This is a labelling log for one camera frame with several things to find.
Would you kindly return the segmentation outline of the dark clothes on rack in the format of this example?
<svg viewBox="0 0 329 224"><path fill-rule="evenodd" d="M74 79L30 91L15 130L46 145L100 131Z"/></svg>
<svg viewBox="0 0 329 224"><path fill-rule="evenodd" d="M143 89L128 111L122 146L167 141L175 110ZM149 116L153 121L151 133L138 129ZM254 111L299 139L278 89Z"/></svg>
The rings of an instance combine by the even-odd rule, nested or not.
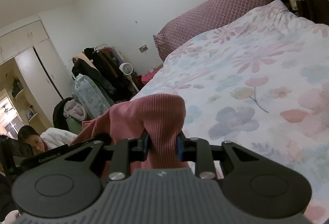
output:
<svg viewBox="0 0 329 224"><path fill-rule="evenodd" d="M102 94L113 105L129 101L138 92L139 82L134 70L124 74L124 58L114 47L102 44L98 47L87 47L73 56L74 76L88 76L100 89Z"/></svg>

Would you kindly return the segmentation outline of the black chair with clothes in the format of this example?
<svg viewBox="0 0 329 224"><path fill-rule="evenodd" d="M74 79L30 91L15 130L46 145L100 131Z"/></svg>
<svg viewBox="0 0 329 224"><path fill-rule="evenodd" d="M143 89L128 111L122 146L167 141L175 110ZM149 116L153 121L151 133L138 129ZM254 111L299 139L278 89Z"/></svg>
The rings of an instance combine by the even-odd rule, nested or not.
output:
<svg viewBox="0 0 329 224"><path fill-rule="evenodd" d="M82 122L88 115L84 107L74 98L62 100L53 110L52 122L57 129L79 134L82 131Z"/></svg>

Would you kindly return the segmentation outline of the pink ribbed turtleneck top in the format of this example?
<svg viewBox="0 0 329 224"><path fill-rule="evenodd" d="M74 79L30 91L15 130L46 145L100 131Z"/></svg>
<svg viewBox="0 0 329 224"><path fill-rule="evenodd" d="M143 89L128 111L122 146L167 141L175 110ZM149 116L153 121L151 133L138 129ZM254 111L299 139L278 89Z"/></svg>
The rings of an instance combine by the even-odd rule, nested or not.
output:
<svg viewBox="0 0 329 224"><path fill-rule="evenodd" d="M87 141L98 134L108 134L113 144L123 139L139 138L149 134L152 148L144 162L131 162L135 169L189 168L178 160L176 138L185 121L185 102L179 95L152 94L112 106L101 116L82 123L82 131L71 142Z"/></svg>

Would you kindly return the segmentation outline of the magenta cloth pile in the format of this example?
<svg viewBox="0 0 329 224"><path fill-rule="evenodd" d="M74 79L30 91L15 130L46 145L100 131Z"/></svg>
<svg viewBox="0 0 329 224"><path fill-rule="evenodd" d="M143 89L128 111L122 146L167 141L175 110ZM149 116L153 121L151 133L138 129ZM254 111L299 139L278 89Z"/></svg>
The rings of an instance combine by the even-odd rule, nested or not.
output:
<svg viewBox="0 0 329 224"><path fill-rule="evenodd" d="M146 85L149 81L151 81L153 79L153 77L156 75L156 73L160 70L160 68L155 69L151 72L148 72L147 74L144 74L141 77L141 82Z"/></svg>

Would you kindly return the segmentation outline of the person in white jacket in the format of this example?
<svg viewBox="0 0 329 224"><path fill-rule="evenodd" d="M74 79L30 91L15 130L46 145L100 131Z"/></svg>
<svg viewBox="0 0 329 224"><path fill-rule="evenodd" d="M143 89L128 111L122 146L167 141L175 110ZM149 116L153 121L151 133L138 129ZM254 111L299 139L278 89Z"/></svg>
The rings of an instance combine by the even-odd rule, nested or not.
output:
<svg viewBox="0 0 329 224"><path fill-rule="evenodd" d="M62 145L69 145L77 137L77 134L57 128L49 128L38 134L32 126L23 126L18 132L18 141L29 144L35 156Z"/></svg>

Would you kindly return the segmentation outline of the pink quilted headboard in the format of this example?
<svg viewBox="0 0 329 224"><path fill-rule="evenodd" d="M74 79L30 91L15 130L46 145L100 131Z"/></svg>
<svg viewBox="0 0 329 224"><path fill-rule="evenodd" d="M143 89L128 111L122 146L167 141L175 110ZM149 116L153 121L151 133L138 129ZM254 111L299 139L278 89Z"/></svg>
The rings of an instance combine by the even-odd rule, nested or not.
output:
<svg viewBox="0 0 329 224"><path fill-rule="evenodd" d="M223 27L273 0L208 0L169 21L153 36L161 60L203 32Z"/></svg>

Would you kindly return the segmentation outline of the white wardrobe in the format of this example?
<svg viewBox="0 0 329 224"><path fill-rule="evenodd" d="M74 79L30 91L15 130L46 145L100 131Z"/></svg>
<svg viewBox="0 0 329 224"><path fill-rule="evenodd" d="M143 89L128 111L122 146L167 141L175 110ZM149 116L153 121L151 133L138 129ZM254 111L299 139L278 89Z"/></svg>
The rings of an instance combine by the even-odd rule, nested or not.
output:
<svg viewBox="0 0 329 224"><path fill-rule="evenodd" d="M1 35L1 73L22 123L39 133L52 127L53 110L70 97L73 82L40 20Z"/></svg>

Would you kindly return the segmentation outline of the floral fleece bed blanket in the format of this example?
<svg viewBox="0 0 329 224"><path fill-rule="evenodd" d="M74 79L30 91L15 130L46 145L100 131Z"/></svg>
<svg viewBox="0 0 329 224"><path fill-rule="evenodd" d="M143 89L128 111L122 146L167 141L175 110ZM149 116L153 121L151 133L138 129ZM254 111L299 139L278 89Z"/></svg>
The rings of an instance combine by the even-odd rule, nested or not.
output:
<svg viewBox="0 0 329 224"><path fill-rule="evenodd" d="M138 97L183 97L187 137L232 141L304 175L305 212L328 222L328 26L279 0L203 32L166 57Z"/></svg>

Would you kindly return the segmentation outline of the wall socket plate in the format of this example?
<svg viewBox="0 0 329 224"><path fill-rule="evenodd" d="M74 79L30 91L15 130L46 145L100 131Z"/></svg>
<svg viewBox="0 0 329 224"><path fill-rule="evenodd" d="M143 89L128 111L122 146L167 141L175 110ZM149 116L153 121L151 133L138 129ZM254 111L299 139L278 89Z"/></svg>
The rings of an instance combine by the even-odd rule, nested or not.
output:
<svg viewBox="0 0 329 224"><path fill-rule="evenodd" d="M141 52L141 53L144 53L144 52L146 52L148 50L148 46L146 45L146 44L144 44L143 46L141 46L140 48L139 48L139 51Z"/></svg>

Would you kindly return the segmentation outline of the white standing fan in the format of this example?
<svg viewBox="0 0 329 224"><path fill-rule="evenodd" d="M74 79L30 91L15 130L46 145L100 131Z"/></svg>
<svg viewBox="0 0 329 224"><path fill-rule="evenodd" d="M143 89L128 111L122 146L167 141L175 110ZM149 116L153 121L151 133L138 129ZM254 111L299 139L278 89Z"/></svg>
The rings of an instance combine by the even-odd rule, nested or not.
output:
<svg viewBox="0 0 329 224"><path fill-rule="evenodd" d="M132 65L130 63L124 62L124 63L120 64L119 69L126 76L126 78L131 82L132 86L134 87L134 89L138 93L139 89L137 88L137 86L135 85L135 83L132 79L132 73L133 73Z"/></svg>

